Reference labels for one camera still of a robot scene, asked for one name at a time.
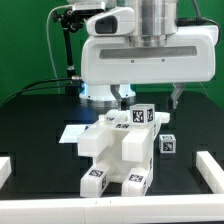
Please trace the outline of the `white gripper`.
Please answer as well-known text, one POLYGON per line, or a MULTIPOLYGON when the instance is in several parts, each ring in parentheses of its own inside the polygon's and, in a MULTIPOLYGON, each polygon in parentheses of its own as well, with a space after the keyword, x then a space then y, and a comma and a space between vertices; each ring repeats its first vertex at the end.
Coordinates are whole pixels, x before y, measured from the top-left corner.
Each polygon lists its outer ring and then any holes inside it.
POLYGON ((118 84, 174 83, 170 97, 176 109, 186 82, 207 82, 215 75, 214 25, 181 27, 167 37, 162 47, 135 48, 129 39, 90 37, 83 46, 81 76, 89 85, 111 85, 118 109, 126 109, 126 99, 118 84))

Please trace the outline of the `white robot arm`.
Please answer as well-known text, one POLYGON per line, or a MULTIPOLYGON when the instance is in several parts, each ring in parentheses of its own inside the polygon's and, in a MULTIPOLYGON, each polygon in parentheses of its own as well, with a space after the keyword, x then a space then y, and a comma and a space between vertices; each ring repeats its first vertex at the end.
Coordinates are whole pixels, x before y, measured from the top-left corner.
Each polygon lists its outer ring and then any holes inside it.
POLYGON ((201 16, 179 18, 178 0, 67 0, 86 24, 82 48, 83 103, 100 107, 133 101, 132 84, 172 83, 171 104, 187 82, 215 75, 219 26, 201 16))

